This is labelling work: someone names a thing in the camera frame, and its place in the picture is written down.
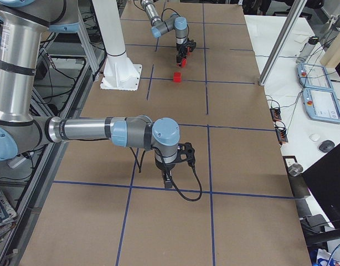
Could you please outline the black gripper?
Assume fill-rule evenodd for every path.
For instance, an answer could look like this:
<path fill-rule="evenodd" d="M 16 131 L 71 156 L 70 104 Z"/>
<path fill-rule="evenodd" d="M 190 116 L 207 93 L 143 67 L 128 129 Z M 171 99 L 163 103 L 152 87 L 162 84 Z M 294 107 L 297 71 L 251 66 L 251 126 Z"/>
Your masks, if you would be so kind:
<path fill-rule="evenodd" d="M 156 167 L 162 171 L 163 183 L 165 189 L 173 188 L 171 170 L 175 167 L 175 163 L 163 163 L 162 161 L 154 160 Z"/>
<path fill-rule="evenodd" d="M 182 44 L 177 44 L 177 56 L 176 56 L 176 63 L 179 67 L 184 67 L 187 63 L 187 54 L 189 49 L 189 41 L 186 41 Z"/>

